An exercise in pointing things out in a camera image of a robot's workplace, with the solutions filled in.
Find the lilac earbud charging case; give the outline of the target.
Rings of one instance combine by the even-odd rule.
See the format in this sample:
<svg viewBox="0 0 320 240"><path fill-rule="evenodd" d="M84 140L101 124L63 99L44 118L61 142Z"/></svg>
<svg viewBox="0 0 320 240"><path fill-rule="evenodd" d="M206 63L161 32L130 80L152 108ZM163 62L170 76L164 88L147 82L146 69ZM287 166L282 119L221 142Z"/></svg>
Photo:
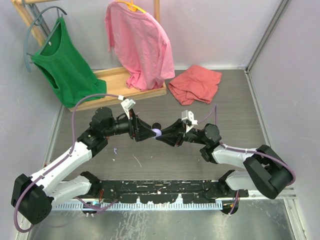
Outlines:
<svg viewBox="0 0 320 240"><path fill-rule="evenodd" d="M155 133L154 138L160 137L162 135L162 131L158 128L153 128L152 131Z"/></svg>

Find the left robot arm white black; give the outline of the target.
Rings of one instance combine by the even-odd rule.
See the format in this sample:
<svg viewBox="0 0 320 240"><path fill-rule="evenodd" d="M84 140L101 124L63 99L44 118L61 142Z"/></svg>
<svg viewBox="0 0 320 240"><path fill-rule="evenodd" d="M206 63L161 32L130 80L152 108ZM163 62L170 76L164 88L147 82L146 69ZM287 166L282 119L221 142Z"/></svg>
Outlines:
<svg viewBox="0 0 320 240"><path fill-rule="evenodd" d="M160 136L161 131L141 120L133 109L114 118L110 108L98 108L89 128L78 138L72 139L69 150L31 176L21 174L15 179L11 205L14 207L13 221L16 229L24 232L20 228L18 214L36 225L49 215L55 205L82 195L97 197L100 193L100 181L90 173L82 173L61 186L58 184L103 150L109 137L121 134L129 134L130 138L140 142Z"/></svg>

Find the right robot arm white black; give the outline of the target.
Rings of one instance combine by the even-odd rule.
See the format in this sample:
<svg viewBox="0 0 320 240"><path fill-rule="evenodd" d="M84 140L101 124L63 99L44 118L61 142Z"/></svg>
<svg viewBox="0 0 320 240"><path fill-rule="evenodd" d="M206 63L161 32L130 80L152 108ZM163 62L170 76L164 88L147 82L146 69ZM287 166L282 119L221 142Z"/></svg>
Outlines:
<svg viewBox="0 0 320 240"><path fill-rule="evenodd" d="M219 191L225 197L231 197L237 190L256 190L275 199L296 180L293 170L270 146L239 148L223 144L215 124L208 123L203 129L196 129L188 121L178 119L163 130L155 128L153 131L156 140L172 147L184 142L203 145L200 153L206 162L241 168L242 171L234 170L222 178Z"/></svg>

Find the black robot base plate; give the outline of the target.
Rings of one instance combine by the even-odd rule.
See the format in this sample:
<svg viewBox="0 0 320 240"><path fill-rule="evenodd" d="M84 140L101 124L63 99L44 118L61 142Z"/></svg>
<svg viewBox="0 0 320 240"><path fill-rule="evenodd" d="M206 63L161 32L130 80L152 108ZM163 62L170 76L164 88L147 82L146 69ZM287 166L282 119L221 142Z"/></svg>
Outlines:
<svg viewBox="0 0 320 240"><path fill-rule="evenodd" d="M236 191L213 180L103 180L95 193L81 199L101 198L105 203L174 203L182 197L184 204L215 203L218 198L234 198Z"/></svg>

